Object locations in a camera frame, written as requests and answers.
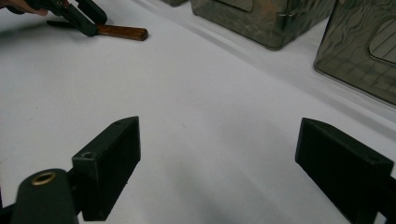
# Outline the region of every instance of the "plastic container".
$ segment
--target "plastic container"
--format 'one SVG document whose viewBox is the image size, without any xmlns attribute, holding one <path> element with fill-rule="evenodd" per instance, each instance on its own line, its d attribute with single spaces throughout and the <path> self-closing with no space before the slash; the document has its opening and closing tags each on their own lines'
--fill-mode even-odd
<svg viewBox="0 0 396 224">
<path fill-rule="evenodd" d="M 339 0 L 314 66 L 396 105 L 396 0 Z"/>
<path fill-rule="evenodd" d="M 332 12 L 334 0 L 191 0 L 192 12 L 281 49 Z"/>
</svg>

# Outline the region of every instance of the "white table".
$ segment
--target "white table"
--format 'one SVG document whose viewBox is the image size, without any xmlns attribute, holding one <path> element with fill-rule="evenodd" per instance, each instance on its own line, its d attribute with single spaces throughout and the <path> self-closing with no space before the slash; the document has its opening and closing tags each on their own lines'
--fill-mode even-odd
<svg viewBox="0 0 396 224">
<path fill-rule="evenodd" d="M 149 38 L 86 37 L 46 25 L 53 15 L 0 11 L 4 205 L 24 178 L 69 170 L 131 116 L 142 161 L 107 224 L 347 223 L 294 161 L 302 118 L 396 161 L 396 109 L 313 70 L 326 21 L 270 51 L 194 16 L 190 3 L 97 3 L 109 24 L 145 27 Z"/>
</svg>

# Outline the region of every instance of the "black plastic part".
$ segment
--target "black plastic part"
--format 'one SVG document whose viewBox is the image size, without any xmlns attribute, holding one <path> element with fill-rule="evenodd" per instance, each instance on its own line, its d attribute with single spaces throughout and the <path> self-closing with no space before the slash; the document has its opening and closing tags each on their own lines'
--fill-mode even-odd
<svg viewBox="0 0 396 224">
<path fill-rule="evenodd" d="M 12 211 L 14 210 L 14 204 L 2 208 L 0 210 L 0 223 L 1 224 L 8 224 L 11 222 Z"/>
<path fill-rule="evenodd" d="M 107 21 L 106 13 L 99 8 L 92 0 L 76 0 L 78 8 L 87 15 L 94 23 L 105 24 Z"/>
<path fill-rule="evenodd" d="M 112 123 L 72 160 L 84 220 L 106 220 L 140 161 L 138 117 Z"/>
<path fill-rule="evenodd" d="M 20 184 L 11 224 L 26 223 L 78 223 L 66 171 L 42 171 Z"/>
<path fill-rule="evenodd" d="M 383 201 L 395 193 L 393 161 L 327 123 L 302 120 L 295 160 L 351 223 L 373 223 L 378 210 L 395 208 Z"/>
<path fill-rule="evenodd" d="M 97 35 L 98 28 L 95 24 L 89 21 L 81 12 L 78 11 L 73 5 L 69 5 L 62 11 L 62 16 L 79 29 L 84 35 L 93 36 Z"/>
<path fill-rule="evenodd" d="M 90 20 L 88 20 L 78 9 L 73 5 L 64 4 L 62 0 L 25 0 L 26 3 L 33 9 L 39 10 L 44 8 L 51 11 L 56 16 L 63 16 L 74 27 L 80 30 L 84 35 L 97 35 L 98 28 Z"/>
</svg>

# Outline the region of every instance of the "wooden handle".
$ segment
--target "wooden handle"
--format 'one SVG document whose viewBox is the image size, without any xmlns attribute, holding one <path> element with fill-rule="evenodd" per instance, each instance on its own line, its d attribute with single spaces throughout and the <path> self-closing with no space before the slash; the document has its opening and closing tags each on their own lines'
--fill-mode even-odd
<svg viewBox="0 0 396 224">
<path fill-rule="evenodd" d="M 119 38 L 140 40 L 140 41 L 145 40 L 149 36 L 148 30 L 144 28 L 101 25 L 101 24 L 96 24 L 96 25 L 98 27 L 99 35 L 108 35 Z"/>
</svg>

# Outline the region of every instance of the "screw hole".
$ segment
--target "screw hole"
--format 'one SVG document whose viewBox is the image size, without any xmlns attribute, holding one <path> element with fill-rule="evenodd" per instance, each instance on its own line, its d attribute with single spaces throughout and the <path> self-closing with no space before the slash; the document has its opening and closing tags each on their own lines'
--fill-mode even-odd
<svg viewBox="0 0 396 224">
<path fill-rule="evenodd" d="M 33 178 L 32 185 L 40 186 L 40 185 L 48 184 L 50 181 L 52 181 L 55 178 L 55 176 L 56 174 L 54 172 L 43 173 Z"/>
<path fill-rule="evenodd" d="M 82 156 L 83 158 L 90 159 L 90 158 L 93 158 L 93 153 L 91 153 L 91 152 L 85 152 L 85 153 L 83 153 L 81 156 Z"/>
</svg>

